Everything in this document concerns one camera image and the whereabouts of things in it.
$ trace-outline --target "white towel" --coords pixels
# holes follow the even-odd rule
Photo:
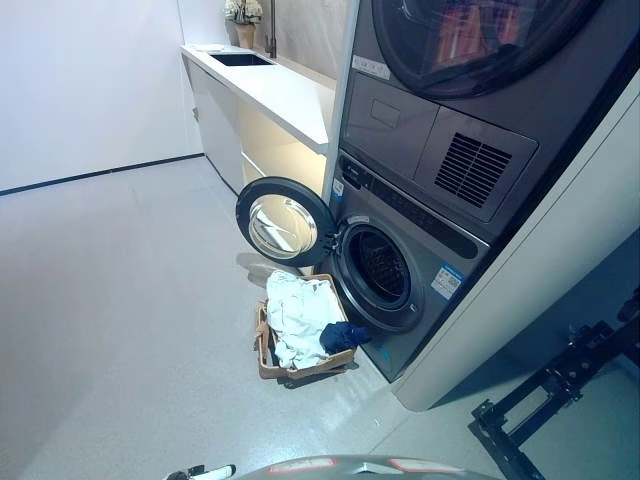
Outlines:
[[[302,280],[276,270],[267,280],[267,322],[278,334],[275,353],[283,368],[309,368],[327,358],[320,334],[344,321],[326,280]]]

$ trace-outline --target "white countertop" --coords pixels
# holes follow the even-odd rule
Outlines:
[[[186,58],[242,100],[258,108],[315,153],[327,153],[327,131],[331,125],[334,98],[332,89],[279,64],[227,67],[212,58],[209,52],[256,52],[227,45],[182,46]]]

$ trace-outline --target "white sticker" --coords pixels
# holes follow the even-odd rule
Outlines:
[[[354,223],[369,223],[369,217],[366,215],[354,215],[353,217],[347,218],[347,223],[349,225],[353,225]]]
[[[338,197],[341,197],[344,193],[344,183],[342,183],[337,178],[333,179],[333,193],[335,193]]]
[[[378,78],[389,80],[391,78],[391,71],[384,63],[376,62],[375,60],[369,60],[368,58],[359,57],[354,55],[351,59],[351,66],[356,70],[368,73]]]
[[[449,265],[443,265],[436,278],[431,282],[431,287],[447,300],[451,299],[455,291],[462,283],[463,276]]]

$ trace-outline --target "dryer door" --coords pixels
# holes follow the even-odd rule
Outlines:
[[[265,177],[244,187],[236,221],[253,248],[291,267],[315,265],[333,252],[336,222],[318,195],[294,180]]]
[[[546,62],[601,0],[372,0],[389,69],[417,95],[466,98]]]

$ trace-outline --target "dryer vent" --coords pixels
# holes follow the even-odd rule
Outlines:
[[[434,182],[482,208],[511,157],[509,153],[456,133]]]

